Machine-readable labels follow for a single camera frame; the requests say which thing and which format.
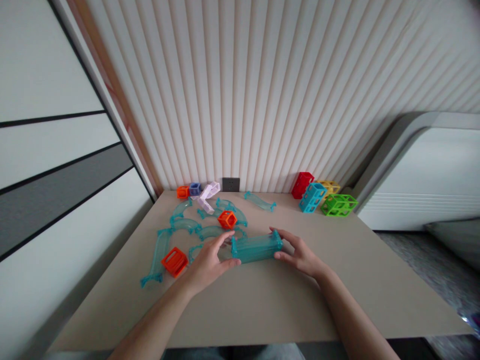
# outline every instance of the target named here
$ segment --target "gray panel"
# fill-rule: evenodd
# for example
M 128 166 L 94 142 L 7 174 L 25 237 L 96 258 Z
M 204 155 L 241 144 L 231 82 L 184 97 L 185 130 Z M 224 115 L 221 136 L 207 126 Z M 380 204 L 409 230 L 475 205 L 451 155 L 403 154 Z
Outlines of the gray panel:
M 0 258 L 132 166 L 118 144 L 0 196 Z

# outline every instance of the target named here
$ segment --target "floor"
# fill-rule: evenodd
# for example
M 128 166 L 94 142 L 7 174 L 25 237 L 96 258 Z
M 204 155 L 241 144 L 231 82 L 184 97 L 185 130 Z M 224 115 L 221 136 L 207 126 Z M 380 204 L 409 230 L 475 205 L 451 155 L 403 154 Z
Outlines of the floor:
M 411 268 L 460 314 L 480 312 L 480 274 L 428 233 L 377 232 Z M 441 359 L 480 359 L 473 335 L 430 336 Z

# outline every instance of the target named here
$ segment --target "wall socket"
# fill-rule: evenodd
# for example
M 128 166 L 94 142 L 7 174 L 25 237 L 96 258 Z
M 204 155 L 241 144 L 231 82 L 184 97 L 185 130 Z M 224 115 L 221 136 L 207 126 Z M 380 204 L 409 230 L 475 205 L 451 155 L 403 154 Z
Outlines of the wall socket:
M 221 190 L 226 193 L 240 192 L 240 178 L 239 177 L 222 177 Z

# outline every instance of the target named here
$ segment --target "white ribbed wall panel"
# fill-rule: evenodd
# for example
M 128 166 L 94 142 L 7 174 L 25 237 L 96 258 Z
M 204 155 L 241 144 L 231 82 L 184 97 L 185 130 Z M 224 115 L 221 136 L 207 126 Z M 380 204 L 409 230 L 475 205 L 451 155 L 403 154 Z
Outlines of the white ribbed wall panel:
M 468 0 L 88 0 L 165 189 L 341 185 L 400 114 L 480 112 Z

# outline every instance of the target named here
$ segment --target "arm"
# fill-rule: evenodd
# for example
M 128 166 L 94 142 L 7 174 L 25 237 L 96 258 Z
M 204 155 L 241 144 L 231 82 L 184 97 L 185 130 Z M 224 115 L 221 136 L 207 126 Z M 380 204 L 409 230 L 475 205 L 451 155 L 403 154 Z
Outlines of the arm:
M 294 248 L 293 255 L 279 251 L 275 259 L 314 278 L 326 299 L 333 321 L 351 359 L 399 359 L 389 343 L 355 301 L 338 275 L 305 242 L 288 231 L 277 230 Z
M 218 258 L 220 246 L 234 233 L 226 232 L 205 243 L 195 262 L 118 344 L 109 360 L 158 360 L 162 357 L 170 335 L 190 300 L 228 269 L 240 265 L 239 259 L 220 262 Z

